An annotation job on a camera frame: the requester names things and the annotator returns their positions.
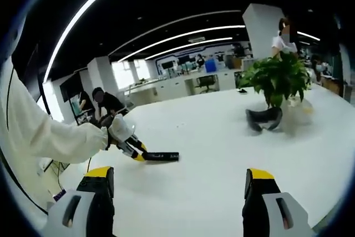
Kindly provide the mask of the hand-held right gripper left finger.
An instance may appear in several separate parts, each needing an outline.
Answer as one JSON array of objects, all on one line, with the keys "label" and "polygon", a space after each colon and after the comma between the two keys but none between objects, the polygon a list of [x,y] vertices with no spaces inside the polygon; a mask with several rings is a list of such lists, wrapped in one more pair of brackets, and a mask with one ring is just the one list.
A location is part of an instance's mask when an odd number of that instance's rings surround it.
[{"label": "hand-held right gripper left finger", "polygon": [[114,168],[87,172],[50,209],[47,236],[114,236]]}]

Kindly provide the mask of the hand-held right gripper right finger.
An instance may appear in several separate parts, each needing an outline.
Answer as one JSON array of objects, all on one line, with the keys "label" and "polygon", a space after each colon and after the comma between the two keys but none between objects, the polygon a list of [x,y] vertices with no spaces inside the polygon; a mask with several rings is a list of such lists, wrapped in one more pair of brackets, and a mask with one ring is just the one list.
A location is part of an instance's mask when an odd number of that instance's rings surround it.
[{"label": "hand-held right gripper right finger", "polygon": [[265,170],[246,171],[243,236],[315,236],[308,213]]}]

